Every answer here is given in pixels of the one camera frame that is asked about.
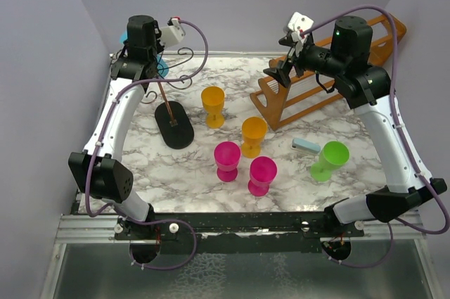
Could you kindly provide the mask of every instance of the blue eraser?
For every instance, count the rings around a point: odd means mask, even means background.
[[[123,44],[125,42],[125,40],[128,39],[128,34],[127,31],[125,31],[121,36],[120,36],[120,43]],[[156,61],[158,62],[157,65],[157,71],[160,74],[161,77],[166,77],[167,74],[169,74],[169,68],[167,68],[166,62],[164,62],[164,60],[161,59],[161,55],[156,56]]]
[[[308,153],[311,155],[317,155],[318,153],[321,152],[321,146],[316,144],[316,143],[312,143],[310,141],[307,141],[305,139],[293,139],[292,140],[292,147],[296,150],[299,150],[303,153]]]

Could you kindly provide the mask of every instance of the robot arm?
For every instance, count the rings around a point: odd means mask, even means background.
[[[294,67],[297,76],[305,70],[335,79],[334,88],[347,100],[349,107],[362,120],[372,138],[386,174],[387,186],[367,195],[348,198],[326,208],[336,224],[357,220],[377,219],[389,222],[406,211],[432,198],[420,177],[430,181],[439,194],[446,191],[443,179],[434,179],[420,159],[396,108],[420,175],[415,173],[392,118],[390,108],[390,77],[383,68],[368,63],[372,28],[356,16],[343,16],[335,22],[330,49],[316,46],[311,34],[301,37],[312,20],[295,13],[284,31],[287,35],[279,44],[291,49],[284,61],[264,73],[284,87],[290,84],[289,73]]]
[[[110,107],[116,103],[117,93],[134,81],[155,77],[158,73],[157,54],[183,40],[186,33],[179,19],[171,18],[167,24],[167,27],[160,29],[158,22],[146,15],[135,15],[129,19],[128,40],[124,43],[127,57],[118,58],[112,65],[108,98],[100,120],[83,151],[71,153],[69,158],[69,167],[81,192],[85,192],[89,161]],[[122,165],[121,160],[131,119],[146,90],[147,85],[142,84],[131,88],[114,108],[96,155],[90,190],[92,197],[112,203],[121,213],[141,222],[152,220],[153,208],[133,190],[133,174]]]

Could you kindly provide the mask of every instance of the wooden frame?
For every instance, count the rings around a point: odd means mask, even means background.
[[[406,27],[403,23],[401,23],[399,20],[397,20],[393,15],[395,21],[395,27],[397,29],[397,43],[401,41],[403,36],[406,34]],[[372,20],[369,20],[367,22],[370,26],[374,26],[377,24],[381,24],[386,30],[387,35],[384,37],[381,37],[377,40],[374,40],[371,44],[371,55],[369,58],[369,62],[373,65],[381,66],[383,65],[386,60],[390,57],[392,53],[392,31],[389,25],[389,21],[384,15],[380,15],[377,18],[374,18]],[[321,40],[319,42],[316,42],[318,46],[326,46],[331,43],[331,37],[328,37],[324,40]],[[275,58],[269,61],[269,67],[273,68],[276,67],[276,64],[278,61],[282,61],[285,59],[285,56],[281,56],[280,58]],[[313,72],[305,72],[305,74],[302,77],[293,77],[291,78],[291,85],[288,88],[283,87],[281,84],[278,84],[278,92],[275,92],[268,83],[274,81],[272,77],[265,77],[258,80],[258,85],[261,88],[261,90],[256,91],[254,93],[250,94],[250,98],[256,108],[259,110],[261,115],[264,117],[264,119],[269,124],[270,128],[272,130],[277,130],[278,128],[285,126],[295,120],[298,120],[299,118],[312,113],[315,110],[318,110],[340,98],[342,96],[340,94],[331,96],[330,98],[327,98],[320,103],[317,103],[316,105],[306,108],[304,110],[299,111],[295,115],[292,115],[290,117],[287,117],[286,119],[282,120],[281,116],[283,114],[283,110],[287,107],[293,106],[294,104],[305,100],[306,98],[309,98],[319,92],[322,91],[322,88],[316,87],[313,89],[310,89],[309,91],[300,94],[298,96],[295,96],[288,100],[288,94],[290,91],[290,88],[294,84],[298,84],[299,82],[302,82],[302,80],[311,77],[314,75]],[[331,80],[329,82],[326,82],[324,84],[325,87],[329,88],[333,85],[334,80]],[[264,95],[266,98],[267,105],[264,106],[261,101],[259,100],[259,95]]]

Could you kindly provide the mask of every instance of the marble tabletop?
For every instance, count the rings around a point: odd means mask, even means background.
[[[170,77],[190,73],[201,58],[171,69]],[[178,59],[167,60],[170,65]],[[264,212],[322,210],[343,198],[375,191],[385,185],[378,155],[362,122],[344,100],[336,101],[298,121],[272,131],[262,144],[261,155],[273,158],[278,175],[267,195],[254,197],[247,188],[251,159],[241,158],[234,182],[221,182],[213,158],[215,146],[222,141],[242,143],[241,125],[260,116],[249,94],[258,90],[257,80],[268,67],[269,58],[210,57],[203,71],[187,90],[165,85],[169,100],[181,103],[195,131],[194,142],[182,150],[168,148],[159,133],[154,113],[162,103],[140,104],[134,113],[124,144],[122,164],[134,174],[134,189],[157,212]],[[221,87],[226,94],[225,124],[210,129],[200,99],[208,86]],[[291,149],[294,137],[323,146],[337,140],[350,151],[349,162],[333,173],[328,182],[318,183],[309,175],[317,156]],[[93,209],[101,201],[91,200]],[[85,213],[84,198],[79,213]]]

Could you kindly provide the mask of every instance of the cup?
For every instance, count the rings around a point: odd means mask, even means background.
[[[318,182],[326,182],[334,170],[340,169],[350,158],[349,149],[345,144],[328,142],[319,155],[319,161],[311,166],[309,173]]]
[[[260,144],[267,132],[267,123],[260,117],[250,117],[242,124],[243,145],[240,147],[246,158],[258,157],[261,153]]]
[[[236,143],[222,142],[214,150],[217,176],[223,182],[232,182],[238,176],[240,149]]]
[[[207,111],[206,125],[212,129],[220,128],[224,122],[221,114],[224,108],[225,93],[219,87],[208,87],[202,91],[203,108]]]
[[[264,196],[274,181],[277,167],[274,160],[266,156],[255,158],[250,164],[250,181],[248,182],[248,191],[253,196]]]

